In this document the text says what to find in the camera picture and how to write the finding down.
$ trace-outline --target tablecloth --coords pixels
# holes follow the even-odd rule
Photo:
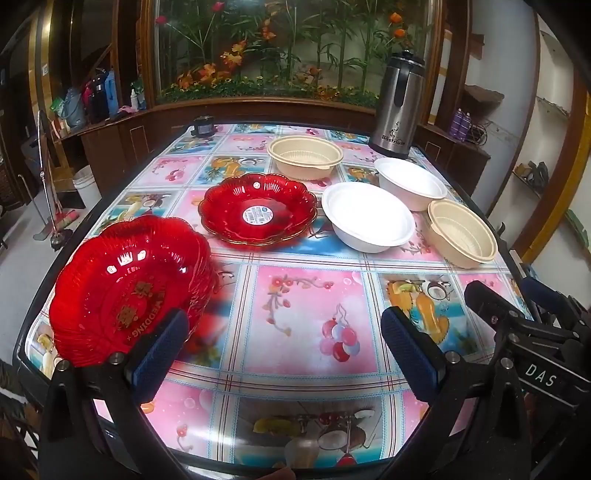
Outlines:
[[[300,468],[335,466],[346,453],[357,463],[394,456],[427,405],[413,396],[381,339],[384,309],[404,305],[422,329],[417,299],[429,298],[436,317],[449,320],[439,347],[475,362],[490,357],[493,331],[464,303],[469,282],[484,282],[529,316],[500,255],[477,270],[450,265],[426,242],[423,213],[413,213],[416,232],[408,243],[380,254],[343,244],[321,209],[290,242],[258,251],[225,244],[202,228],[197,206],[225,178],[276,172],[267,155],[276,137],[311,135],[343,149],[330,177],[304,182],[319,200],[338,182],[377,184],[379,155],[367,137],[328,129],[225,124],[206,139],[191,130],[144,168],[86,237],[139,215],[177,216],[211,246],[221,288],[154,401],[142,407],[169,447],[224,462]],[[442,179],[449,199],[462,201],[418,149],[408,160]],[[53,291],[25,341],[27,357],[48,377],[58,358],[48,321],[52,298]],[[335,346],[328,333],[337,325],[357,342]],[[97,408],[110,419],[104,403]]]

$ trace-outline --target purple bottle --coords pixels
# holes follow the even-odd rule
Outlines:
[[[457,109],[457,112],[453,115],[452,124],[449,127],[449,131],[447,132],[450,137],[455,138],[457,136],[457,132],[460,129],[460,124],[462,123],[462,118],[464,114],[462,113],[462,109]]]
[[[466,137],[468,135],[468,130],[470,130],[471,126],[472,126],[472,119],[470,118],[470,114],[467,113],[466,115],[463,116],[462,121],[460,123],[460,128],[459,128],[457,135],[456,135],[456,138],[460,142],[463,142],[464,140],[466,140]]]

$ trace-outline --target white bowl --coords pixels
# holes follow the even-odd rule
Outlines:
[[[447,195],[441,180],[412,162],[384,157],[377,159],[374,165],[379,173],[379,186],[402,200],[413,212],[427,210],[429,203]]]
[[[410,210],[391,193],[367,183],[331,185],[322,195],[322,209],[336,235],[360,252],[405,244],[415,231]]]

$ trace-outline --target beige disposable bowl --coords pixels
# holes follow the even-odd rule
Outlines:
[[[296,180],[328,177],[343,160],[343,151],[322,138],[292,135],[274,140],[267,147],[283,175]]]
[[[469,208],[450,200],[435,200],[427,211],[431,220],[427,241],[448,262],[460,268],[476,268],[495,258],[495,236]]]

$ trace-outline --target red plastic plate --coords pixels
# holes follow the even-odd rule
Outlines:
[[[203,227],[231,244],[272,245],[302,233],[316,197],[283,175],[249,173],[211,187],[199,204]]]
[[[216,284],[207,240],[179,218],[141,216],[82,244],[49,309],[57,352],[75,366],[129,352],[174,307],[193,330]]]

